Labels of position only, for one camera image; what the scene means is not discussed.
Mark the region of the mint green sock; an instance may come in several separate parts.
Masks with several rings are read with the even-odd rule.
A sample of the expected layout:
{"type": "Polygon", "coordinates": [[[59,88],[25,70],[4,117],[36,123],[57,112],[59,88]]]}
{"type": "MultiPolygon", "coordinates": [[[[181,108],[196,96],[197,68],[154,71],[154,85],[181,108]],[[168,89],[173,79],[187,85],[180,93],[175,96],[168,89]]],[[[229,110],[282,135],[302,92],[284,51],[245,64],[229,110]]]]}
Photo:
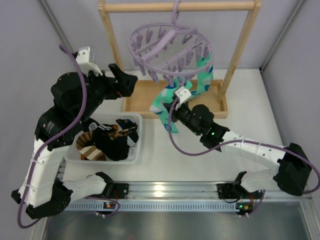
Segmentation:
{"type": "MultiPolygon", "coordinates": [[[[196,61],[197,67],[201,68],[204,67],[211,58],[211,54],[209,53],[207,58],[202,56],[199,60],[196,61]]],[[[195,98],[209,90],[210,84],[214,79],[213,75],[213,65],[209,68],[209,71],[203,71],[197,74],[197,88],[196,90],[192,90],[192,98],[195,98]]]]}
{"type": "Polygon", "coordinates": [[[152,105],[149,110],[156,114],[163,127],[166,131],[168,131],[168,121],[169,121],[169,112],[165,108],[164,104],[171,104],[173,102],[173,96],[175,95],[175,91],[180,88],[179,81],[177,78],[173,80],[173,86],[169,84],[161,90],[161,92],[155,97],[152,105]]]}

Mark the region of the brown striped sock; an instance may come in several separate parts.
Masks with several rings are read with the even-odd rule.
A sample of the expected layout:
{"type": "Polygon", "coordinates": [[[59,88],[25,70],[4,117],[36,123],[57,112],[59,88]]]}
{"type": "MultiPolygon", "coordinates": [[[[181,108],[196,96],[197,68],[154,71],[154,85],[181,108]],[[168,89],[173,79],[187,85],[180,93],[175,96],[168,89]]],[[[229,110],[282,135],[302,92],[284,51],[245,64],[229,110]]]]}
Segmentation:
{"type": "Polygon", "coordinates": [[[76,148],[80,152],[81,159],[86,161],[106,161],[105,154],[99,150],[93,140],[93,131],[82,133],[76,140],[76,148]]]}

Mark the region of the black white striped sock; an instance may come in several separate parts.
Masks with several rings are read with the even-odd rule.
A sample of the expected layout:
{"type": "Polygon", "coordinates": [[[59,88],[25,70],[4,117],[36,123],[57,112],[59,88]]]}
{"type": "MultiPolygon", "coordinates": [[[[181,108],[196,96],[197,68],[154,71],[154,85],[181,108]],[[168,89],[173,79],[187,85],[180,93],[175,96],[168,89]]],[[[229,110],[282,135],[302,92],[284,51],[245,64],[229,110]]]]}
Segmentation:
{"type": "Polygon", "coordinates": [[[102,124],[92,132],[92,139],[97,149],[112,161],[128,158],[128,132],[119,130],[117,125],[102,124]]]}

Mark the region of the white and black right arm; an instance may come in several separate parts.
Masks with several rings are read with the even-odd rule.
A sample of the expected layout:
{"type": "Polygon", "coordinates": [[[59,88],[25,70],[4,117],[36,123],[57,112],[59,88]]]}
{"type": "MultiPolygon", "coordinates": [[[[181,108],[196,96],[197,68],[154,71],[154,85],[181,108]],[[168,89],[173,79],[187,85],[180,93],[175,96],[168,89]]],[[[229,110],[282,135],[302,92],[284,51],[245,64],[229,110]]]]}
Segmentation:
{"type": "Polygon", "coordinates": [[[312,167],[300,145],[274,146],[245,138],[214,122],[214,114],[203,104],[190,109],[184,103],[172,110],[171,120],[181,122],[199,136],[205,148],[239,156],[265,167],[261,171],[240,172],[233,182],[237,191],[281,190],[297,197],[305,193],[312,167]]]}

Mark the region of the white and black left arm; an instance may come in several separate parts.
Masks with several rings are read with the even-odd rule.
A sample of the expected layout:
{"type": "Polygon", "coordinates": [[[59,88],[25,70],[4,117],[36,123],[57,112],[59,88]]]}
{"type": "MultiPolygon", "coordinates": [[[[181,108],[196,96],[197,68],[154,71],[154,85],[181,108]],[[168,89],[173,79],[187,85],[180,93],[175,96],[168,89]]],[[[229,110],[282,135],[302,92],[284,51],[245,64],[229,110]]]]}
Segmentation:
{"type": "Polygon", "coordinates": [[[33,220],[55,216],[69,203],[89,197],[111,197],[114,181],[97,172],[83,180],[63,182],[57,173],[65,153],[73,148],[77,157],[88,162],[132,161],[139,140],[138,125],[128,118],[113,124],[100,123],[92,114],[105,100],[132,95],[137,76],[109,65],[112,76],[89,70],[68,72],[51,87],[54,105],[38,120],[34,152],[23,185],[11,193],[33,220]]]}

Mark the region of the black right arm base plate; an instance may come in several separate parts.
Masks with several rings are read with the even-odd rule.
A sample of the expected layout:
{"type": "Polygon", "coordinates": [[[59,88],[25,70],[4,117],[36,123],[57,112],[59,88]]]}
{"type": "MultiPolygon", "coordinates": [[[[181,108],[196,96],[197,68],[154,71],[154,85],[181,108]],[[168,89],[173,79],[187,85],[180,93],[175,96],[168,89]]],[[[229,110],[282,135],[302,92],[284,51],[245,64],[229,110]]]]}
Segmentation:
{"type": "Polygon", "coordinates": [[[229,200],[229,203],[235,203],[239,200],[250,200],[251,197],[253,197],[254,200],[259,200],[263,196],[261,190],[250,192],[241,185],[233,183],[217,184],[217,193],[220,200],[229,200]]]}

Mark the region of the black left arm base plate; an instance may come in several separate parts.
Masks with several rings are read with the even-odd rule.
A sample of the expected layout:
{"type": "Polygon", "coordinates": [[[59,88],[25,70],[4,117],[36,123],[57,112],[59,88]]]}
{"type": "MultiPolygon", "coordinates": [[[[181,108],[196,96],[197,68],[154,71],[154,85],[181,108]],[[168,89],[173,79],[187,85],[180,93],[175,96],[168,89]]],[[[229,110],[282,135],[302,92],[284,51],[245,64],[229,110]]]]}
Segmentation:
{"type": "Polygon", "coordinates": [[[128,193],[128,183],[108,183],[98,196],[103,199],[122,200],[127,197],[128,193]]]}

